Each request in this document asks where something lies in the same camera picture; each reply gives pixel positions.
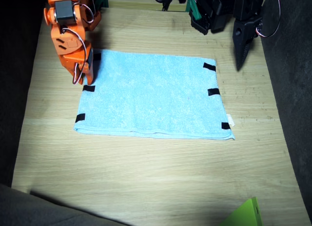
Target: wooden table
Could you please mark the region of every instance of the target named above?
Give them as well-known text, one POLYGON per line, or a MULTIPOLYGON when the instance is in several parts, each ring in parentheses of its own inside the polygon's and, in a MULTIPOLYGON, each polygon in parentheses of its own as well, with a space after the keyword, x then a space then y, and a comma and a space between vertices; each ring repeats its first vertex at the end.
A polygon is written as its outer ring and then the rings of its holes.
POLYGON ((240 72, 233 22, 202 35, 181 12, 110 8, 96 48, 214 58, 236 140, 162 140, 73 131, 81 86, 41 27, 13 188, 136 226, 218 225, 258 197, 265 225, 310 225, 278 117, 260 38, 240 72))

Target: gray fabric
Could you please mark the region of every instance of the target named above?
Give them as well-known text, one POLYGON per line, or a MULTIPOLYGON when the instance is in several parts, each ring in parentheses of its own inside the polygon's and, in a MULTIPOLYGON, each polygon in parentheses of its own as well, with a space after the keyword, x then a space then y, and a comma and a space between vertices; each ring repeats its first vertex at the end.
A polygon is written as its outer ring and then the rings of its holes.
MULTIPOLYGON (((281 0, 277 33, 263 38, 279 117, 303 201, 312 220, 312 0, 281 0)), ((277 0, 266 0, 264 34, 277 24, 277 0)))
POLYGON ((0 185, 1 226, 123 226, 0 185))

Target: black tape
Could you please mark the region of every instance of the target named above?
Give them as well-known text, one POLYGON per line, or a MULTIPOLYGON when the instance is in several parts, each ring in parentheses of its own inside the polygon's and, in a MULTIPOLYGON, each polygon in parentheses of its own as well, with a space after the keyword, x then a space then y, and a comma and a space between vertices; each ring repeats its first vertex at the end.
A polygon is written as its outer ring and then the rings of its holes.
POLYGON ((75 123, 77 123, 78 121, 84 120, 85 118, 86 118, 86 113, 79 114, 76 117, 76 122, 75 123))
POLYGON ((94 53, 93 54, 93 61, 101 60, 101 58, 102 58, 102 53, 94 53))
POLYGON ((83 90, 82 91, 89 91, 89 92, 94 92, 96 89, 96 86, 88 86, 88 85, 84 85, 83 86, 83 90))
POLYGON ((229 123, 226 123, 226 122, 222 122, 222 129, 223 130, 230 130, 230 125, 229 123))
POLYGON ((204 68, 215 71, 215 66, 211 64, 204 63, 204 68))
POLYGON ((212 96, 214 94, 220 94, 220 91, 218 88, 208 89, 208 95, 212 96))

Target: white cable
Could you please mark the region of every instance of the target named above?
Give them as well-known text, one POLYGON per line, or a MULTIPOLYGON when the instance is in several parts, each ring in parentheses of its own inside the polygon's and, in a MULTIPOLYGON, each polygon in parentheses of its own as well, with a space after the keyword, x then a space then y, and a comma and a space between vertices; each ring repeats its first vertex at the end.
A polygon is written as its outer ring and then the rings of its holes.
POLYGON ((278 7, 279 7, 279 19, 278 19, 278 25, 277 25, 277 28, 275 29, 275 31, 268 35, 268 36, 265 36, 263 34, 261 34, 259 31, 258 31, 258 28, 255 29, 255 32, 257 33, 257 35, 259 35, 260 37, 262 38, 268 38, 268 37, 271 37, 273 35, 275 35, 275 33, 277 32, 278 28, 279 28, 279 25, 280 25, 280 20, 281 20, 281 0, 278 0, 278 7))
POLYGON ((68 28, 62 28, 62 32, 65 33, 65 31, 69 31, 71 32, 72 34, 76 35, 78 37, 78 39, 80 40, 82 46, 83 46, 83 49, 84 49, 84 62, 83 62, 83 65, 82 65, 82 68, 81 68, 81 71, 80 71, 80 75, 78 77, 78 79, 76 79, 77 77, 77 66, 78 66, 78 63, 75 64, 75 69, 74 69, 74 77, 73 77, 73 84, 74 85, 77 85, 77 83, 80 81, 81 79, 81 76, 82 76, 82 71, 83 71, 83 67, 87 61, 87 48, 86 48, 86 45, 84 44, 82 38, 80 37, 80 35, 78 33, 76 33, 75 31, 71 30, 71 29, 68 29, 68 28))
POLYGON ((93 12, 92 12, 91 8, 89 8, 89 7, 88 7, 87 5, 85 5, 85 4, 82 4, 81 7, 85 7, 85 8, 88 9, 89 12, 92 14, 92 20, 91 20, 91 21, 85 20, 85 22, 88 23, 88 24, 93 23, 93 21, 94 21, 94 15, 93 15, 93 12))
POLYGON ((93 3, 93 8, 94 8, 94 13, 93 13, 93 16, 95 15, 95 12, 96 12, 96 6, 95 6, 95 4, 94 4, 94 0, 92 0, 92 3, 93 3))

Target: green object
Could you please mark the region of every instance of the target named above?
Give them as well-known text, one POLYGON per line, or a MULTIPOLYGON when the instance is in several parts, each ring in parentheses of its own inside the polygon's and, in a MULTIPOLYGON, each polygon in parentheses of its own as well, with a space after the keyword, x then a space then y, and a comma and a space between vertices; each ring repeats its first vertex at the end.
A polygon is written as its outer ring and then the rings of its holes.
POLYGON ((201 19, 201 14, 199 13, 195 0, 187 0, 185 12, 190 12, 190 10, 192 11, 192 15, 195 20, 201 19))
POLYGON ((101 7, 108 8, 108 0, 94 0, 96 11, 100 10, 101 7))
POLYGON ((220 226, 263 226, 257 198, 247 200, 220 226))

